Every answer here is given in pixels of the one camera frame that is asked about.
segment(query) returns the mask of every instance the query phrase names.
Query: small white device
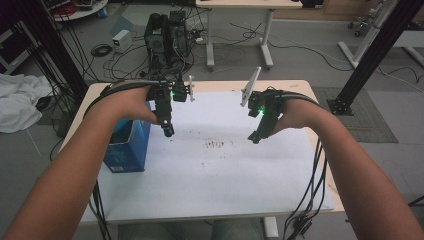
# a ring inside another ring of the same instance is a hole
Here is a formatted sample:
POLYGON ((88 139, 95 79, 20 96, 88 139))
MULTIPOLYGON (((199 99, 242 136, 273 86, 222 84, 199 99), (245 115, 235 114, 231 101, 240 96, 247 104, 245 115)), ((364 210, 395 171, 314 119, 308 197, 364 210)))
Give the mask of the small white device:
POLYGON ((124 53, 128 50, 128 48, 132 45, 132 38, 130 31, 122 30, 115 37, 112 38, 113 45, 115 45, 115 49, 119 53, 124 53))

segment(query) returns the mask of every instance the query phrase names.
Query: green led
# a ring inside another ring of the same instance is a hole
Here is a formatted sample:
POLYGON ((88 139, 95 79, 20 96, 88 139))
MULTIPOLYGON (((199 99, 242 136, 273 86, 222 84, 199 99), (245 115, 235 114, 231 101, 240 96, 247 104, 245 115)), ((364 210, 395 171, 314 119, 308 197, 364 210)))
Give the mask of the green led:
POLYGON ((264 106, 261 106, 261 107, 259 108, 258 112, 259 112, 259 114, 264 115, 264 114, 265 114, 265 107, 264 107, 264 106))

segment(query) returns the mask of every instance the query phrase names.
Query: cable bundle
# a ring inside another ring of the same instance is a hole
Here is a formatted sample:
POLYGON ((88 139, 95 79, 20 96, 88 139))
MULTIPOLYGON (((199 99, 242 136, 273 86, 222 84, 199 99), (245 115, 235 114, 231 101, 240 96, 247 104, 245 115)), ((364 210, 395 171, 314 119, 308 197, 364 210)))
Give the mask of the cable bundle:
POLYGON ((314 186, 315 181, 315 173, 318 168, 318 162, 321 157, 322 152, 322 144, 321 141, 318 139, 317 145, 315 148, 315 157, 314 157, 314 163, 312 167, 312 176, 309 181, 308 187, 306 188, 305 194, 303 195, 302 199, 300 200, 299 204, 297 205, 296 209, 290 214, 290 216, 286 219, 284 223, 284 234, 283 234, 283 240, 286 239, 287 230, 290 226, 290 224, 293 223, 294 231, 293 233, 287 238, 288 240, 294 240, 299 235, 304 235, 305 232, 309 229, 309 227, 312 225, 312 219, 318 215, 319 211, 321 210, 322 203, 324 202, 324 196, 325 196, 325 176, 327 173, 327 158, 324 160, 324 166, 321 173, 321 176, 318 180, 318 183, 316 186, 314 186), (317 192, 322 189, 322 196, 319 203, 319 206, 315 212, 312 211, 313 208, 313 202, 314 198, 317 194, 317 192), (308 192, 311 192, 311 198, 308 202, 308 205, 304 211, 296 215, 297 211, 299 210, 300 206, 304 202, 306 195, 308 192))

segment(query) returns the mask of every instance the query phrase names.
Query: gray carpet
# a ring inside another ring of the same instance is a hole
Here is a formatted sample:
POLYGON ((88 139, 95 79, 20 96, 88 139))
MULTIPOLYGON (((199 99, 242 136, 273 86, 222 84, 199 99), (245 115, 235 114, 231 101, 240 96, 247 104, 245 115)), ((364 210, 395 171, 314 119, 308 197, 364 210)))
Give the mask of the gray carpet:
MULTIPOLYGON (((312 87, 321 106, 329 110, 327 99, 335 99, 342 88, 312 87)), ((377 107, 365 89, 362 89, 351 105, 353 116, 338 116, 358 142, 398 143, 377 107)))

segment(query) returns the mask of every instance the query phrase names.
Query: blue box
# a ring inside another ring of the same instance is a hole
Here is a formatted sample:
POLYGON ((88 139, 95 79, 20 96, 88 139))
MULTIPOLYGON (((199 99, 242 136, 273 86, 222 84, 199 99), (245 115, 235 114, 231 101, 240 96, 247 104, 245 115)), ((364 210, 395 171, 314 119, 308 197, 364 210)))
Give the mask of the blue box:
POLYGON ((126 131, 109 143, 103 162, 112 173, 143 172, 146 161, 147 144, 149 142, 150 122, 133 120, 128 121, 126 131))

